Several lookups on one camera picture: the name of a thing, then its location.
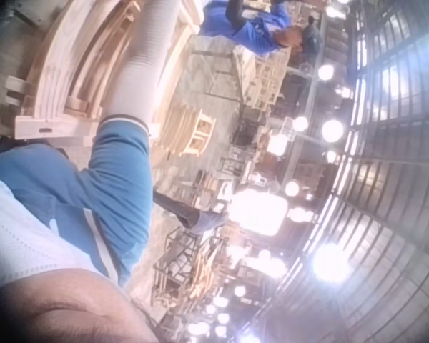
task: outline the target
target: ceiling light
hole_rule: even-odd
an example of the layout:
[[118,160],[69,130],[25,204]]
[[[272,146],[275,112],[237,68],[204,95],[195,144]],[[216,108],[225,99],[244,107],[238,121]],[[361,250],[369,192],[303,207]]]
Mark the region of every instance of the ceiling light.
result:
[[214,332],[218,337],[226,337],[227,328],[223,326],[218,326],[214,328]]
[[201,334],[207,334],[210,330],[210,325],[205,322],[200,322],[198,324],[189,324],[187,326],[187,331],[194,336],[200,336]]
[[336,244],[321,246],[313,258],[313,271],[326,282],[342,282],[350,273],[346,253]]
[[335,68],[332,64],[325,64],[317,71],[317,75],[323,81],[329,81],[334,77]]
[[208,314],[215,314],[216,313],[216,306],[215,305],[208,305],[206,310],[207,310]]
[[326,153],[326,159],[328,163],[335,163],[335,161],[337,160],[337,153],[335,151],[328,151]]
[[260,339],[252,334],[240,337],[240,343],[260,343]]
[[230,315],[228,313],[219,313],[217,315],[217,321],[220,324],[227,324],[230,321]]
[[338,9],[336,9],[334,6],[328,6],[326,8],[326,14],[330,18],[346,19],[346,15],[343,12],[339,11]]
[[288,182],[286,185],[285,193],[289,197],[295,197],[299,194],[300,186],[296,181]]
[[236,286],[234,293],[237,297],[244,297],[246,294],[246,287],[245,286]]
[[286,217],[287,206],[287,200],[278,195],[246,189],[234,195],[229,219],[242,229],[274,236]]
[[286,152],[288,139],[284,134],[277,134],[271,136],[269,145],[267,146],[267,152],[276,156],[283,156]]
[[292,128],[297,132],[304,132],[308,129],[308,120],[304,116],[299,116],[292,121]]
[[302,207],[295,207],[294,209],[290,209],[287,213],[287,216],[296,223],[304,223],[311,222],[313,218],[313,212],[307,211]]
[[335,143],[343,136],[343,124],[338,120],[329,120],[322,125],[322,137],[328,143]]
[[215,304],[218,307],[224,308],[224,307],[227,307],[227,305],[229,304],[229,300],[227,300],[224,297],[215,297],[213,299],[213,304]]
[[261,250],[257,256],[261,261],[268,261],[272,254],[268,250]]
[[342,98],[344,99],[348,99],[351,97],[351,89],[349,89],[348,87],[343,87],[341,94],[342,94]]

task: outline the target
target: concrete floor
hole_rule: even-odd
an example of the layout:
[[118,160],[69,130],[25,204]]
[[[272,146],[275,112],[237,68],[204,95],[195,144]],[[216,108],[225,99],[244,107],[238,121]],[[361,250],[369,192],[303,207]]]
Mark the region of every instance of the concrete floor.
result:
[[[223,38],[194,36],[188,48],[229,53],[233,45]],[[192,55],[189,58],[174,100],[204,109],[204,113],[215,118],[217,124],[207,150],[198,158],[191,155],[168,156],[168,153],[159,147],[152,147],[150,159],[154,185],[160,192],[172,196],[172,185],[177,179],[193,181],[200,169],[207,172],[217,169],[220,158],[227,150],[234,133],[240,106],[238,102],[204,93],[211,91],[221,96],[236,97],[238,90],[234,79],[224,74],[215,76],[216,70],[229,71],[231,67],[231,63],[226,59],[200,55]],[[66,148],[66,152],[78,168],[87,167],[91,155],[90,148],[70,147]],[[154,206],[149,246],[134,268],[132,279],[127,286],[127,291],[144,306],[149,305],[150,301],[154,273],[152,266],[163,253],[165,237],[177,225],[176,219],[165,215],[161,208]],[[156,317],[163,315],[161,309],[149,308],[149,310]]]

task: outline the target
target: person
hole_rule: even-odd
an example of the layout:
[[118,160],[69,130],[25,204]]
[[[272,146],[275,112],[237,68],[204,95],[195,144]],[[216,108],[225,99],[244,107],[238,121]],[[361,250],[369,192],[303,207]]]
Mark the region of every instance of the person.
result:
[[183,202],[153,191],[153,200],[164,210],[177,216],[181,225],[193,234],[203,234],[226,224],[229,221],[227,212],[202,211],[188,206]]
[[308,25],[302,31],[302,56],[305,61],[311,61],[321,52],[322,37],[315,26],[315,18],[308,17]]
[[224,36],[259,55],[287,47],[299,49],[302,30],[291,25],[285,1],[272,0],[270,13],[257,11],[255,17],[246,19],[243,0],[213,0],[205,7],[200,34]]
[[87,169],[45,144],[0,151],[0,309],[30,342],[161,342],[122,287],[148,242],[148,126],[179,5],[142,7]]

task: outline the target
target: bright light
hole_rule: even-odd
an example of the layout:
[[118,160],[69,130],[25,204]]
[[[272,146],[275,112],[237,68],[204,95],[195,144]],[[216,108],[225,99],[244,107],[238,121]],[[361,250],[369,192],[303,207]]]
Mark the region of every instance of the bright light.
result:
[[269,268],[269,275],[272,277],[282,277],[284,274],[286,274],[286,264],[281,259],[271,259]]
[[219,313],[217,315],[217,321],[220,324],[227,324],[230,321],[230,315],[228,313]]
[[260,343],[260,339],[253,335],[243,336],[240,338],[240,343]]
[[238,262],[240,262],[242,258],[248,255],[248,253],[249,250],[247,248],[240,247],[238,245],[227,246],[226,254],[230,257],[230,269],[234,269],[237,266]]
[[286,273],[286,265],[281,259],[273,258],[268,261],[248,257],[246,264],[249,268],[256,269],[259,272],[271,277],[282,277]]
[[300,186],[296,181],[288,182],[285,190],[286,195],[288,195],[289,197],[295,197],[296,195],[299,194],[299,192],[300,192]]
[[218,326],[218,327],[214,328],[214,332],[216,332],[216,335],[218,337],[226,337],[227,328],[226,327]]
[[317,71],[317,75],[323,81],[329,81],[334,77],[335,69],[332,64],[325,64]]
[[342,98],[348,99],[351,97],[351,89],[349,89],[348,87],[343,87],[342,89]]
[[328,163],[335,163],[335,161],[337,160],[337,153],[335,151],[329,150],[326,153],[326,159]]
[[343,136],[343,124],[338,120],[329,120],[322,125],[322,137],[328,143],[335,143]]
[[216,312],[216,306],[215,305],[208,305],[207,306],[207,313],[208,314],[215,314]]
[[346,15],[344,13],[342,13],[341,11],[339,11],[338,9],[336,9],[334,6],[328,6],[326,8],[326,14],[330,18],[346,19]]
[[268,261],[270,257],[272,257],[272,254],[268,250],[261,250],[257,255],[257,258],[264,262]]
[[243,229],[274,236],[286,217],[287,201],[278,195],[246,189],[234,195],[229,219]]
[[187,326],[187,331],[194,336],[200,336],[202,334],[207,334],[210,330],[210,325],[205,322],[200,322],[199,324],[189,324]]
[[224,308],[224,307],[227,307],[227,305],[229,304],[229,300],[223,297],[215,297],[213,299],[213,304],[215,304],[218,307]]
[[313,271],[326,282],[342,282],[350,273],[348,258],[336,244],[321,246],[313,259]]
[[237,297],[241,298],[246,294],[246,287],[245,286],[236,286],[234,293]]
[[308,129],[308,120],[304,116],[299,116],[292,121],[292,128],[297,132],[304,132]]
[[296,223],[303,223],[303,222],[311,222],[313,218],[314,213],[311,211],[307,211],[303,209],[302,207],[296,207],[294,209],[290,209],[287,213],[287,216]]
[[283,156],[283,154],[286,152],[287,143],[288,139],[284,134],[271,136],[269,145],[267,147],[267,152],[276,156]]

